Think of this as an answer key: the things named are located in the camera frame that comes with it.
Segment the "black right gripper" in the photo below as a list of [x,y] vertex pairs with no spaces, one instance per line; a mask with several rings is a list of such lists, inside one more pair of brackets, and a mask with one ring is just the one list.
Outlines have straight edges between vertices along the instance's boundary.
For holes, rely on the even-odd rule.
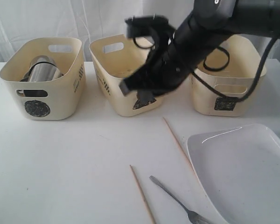
[[198,65],[198,45],[172,42],[119,83],[124,96],[137,91],[141,104],[175,91]]

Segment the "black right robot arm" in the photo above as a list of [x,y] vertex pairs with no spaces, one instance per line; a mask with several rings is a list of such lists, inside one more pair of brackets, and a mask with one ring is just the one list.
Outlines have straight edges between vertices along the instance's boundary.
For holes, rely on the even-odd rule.
[[142,102],[175,91],[202,60],[231,36],[269,37],[247,93],[226,98],[239,103],[254,92],[268,54],[280,39],[280,0],[196,0],[178,28],[162,15],[130,17],[125,22],[127,38],[151,37],[154,41],[145,63],[119,84],[124,96],[136,91]]

